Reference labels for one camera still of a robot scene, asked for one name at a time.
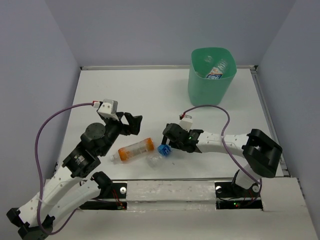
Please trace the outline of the crushed bottle blue label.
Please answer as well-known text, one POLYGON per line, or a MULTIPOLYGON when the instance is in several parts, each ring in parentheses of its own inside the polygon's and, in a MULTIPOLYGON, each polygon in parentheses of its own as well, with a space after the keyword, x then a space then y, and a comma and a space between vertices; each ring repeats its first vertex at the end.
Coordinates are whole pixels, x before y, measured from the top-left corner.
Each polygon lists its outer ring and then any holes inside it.
POLYGON ((146 162, 152 169, 156 169, 163 164, 165 158, 168 157, 171 152, 172 150, 169 145, 161 144, 154 152, 146 156, 146 162))

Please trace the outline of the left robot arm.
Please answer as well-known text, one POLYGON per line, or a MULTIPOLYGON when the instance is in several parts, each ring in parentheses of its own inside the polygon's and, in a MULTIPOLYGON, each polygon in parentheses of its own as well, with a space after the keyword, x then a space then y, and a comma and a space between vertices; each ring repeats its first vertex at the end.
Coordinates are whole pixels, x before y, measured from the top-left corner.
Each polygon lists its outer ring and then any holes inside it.
POLYGON ((66 215, 72 216, 85 202, 104 198, 112 190, 112 180, 94 170, 119 135, 138 135, 143 117, 117 112, 102 117, 103 123, 90 124, 80 142, 63 160, 47 182, 40 182, 40 191, 19 208, 11 208, 6 216, 17 226, 23 240, 44 240, 54 235, 55 225, 66 215))

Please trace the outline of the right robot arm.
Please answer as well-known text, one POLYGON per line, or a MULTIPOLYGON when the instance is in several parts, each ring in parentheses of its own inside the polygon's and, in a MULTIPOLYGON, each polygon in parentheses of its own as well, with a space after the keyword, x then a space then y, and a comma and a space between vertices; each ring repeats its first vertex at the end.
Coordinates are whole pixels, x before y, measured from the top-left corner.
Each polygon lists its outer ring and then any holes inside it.
POLYGON ((186 130, 177 123, 168 123, 162 132, 163 142, 187 153, 227 154, 239 168, 230 190, 242 196, 262 178, 276 176, 282 147, 259 129, 248 134, 219 135, 201 129, 186 130))

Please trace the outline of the clear bottle white cap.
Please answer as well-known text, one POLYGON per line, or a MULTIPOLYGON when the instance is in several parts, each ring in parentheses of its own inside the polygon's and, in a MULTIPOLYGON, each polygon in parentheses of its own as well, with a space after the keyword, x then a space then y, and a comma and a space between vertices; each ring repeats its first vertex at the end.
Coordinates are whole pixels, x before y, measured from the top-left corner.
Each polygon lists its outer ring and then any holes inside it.
POLYGON ((203 60, 206 62, 206 64, 212 64, 214 62, 214 59, 211 55, 205 56, 203 60))

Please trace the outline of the clear bottle white printed label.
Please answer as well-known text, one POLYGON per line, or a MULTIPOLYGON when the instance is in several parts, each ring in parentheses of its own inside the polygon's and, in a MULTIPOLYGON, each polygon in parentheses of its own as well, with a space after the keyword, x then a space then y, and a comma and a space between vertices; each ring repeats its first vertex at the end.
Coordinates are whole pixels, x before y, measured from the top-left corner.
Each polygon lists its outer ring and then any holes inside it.
POLYGON ((215 65, 205 75, 204 78, 209 80, 223 79, 227 76, 229 67, 230 67, 230 61, 225 58, 221 58, 215 63, 215 65))

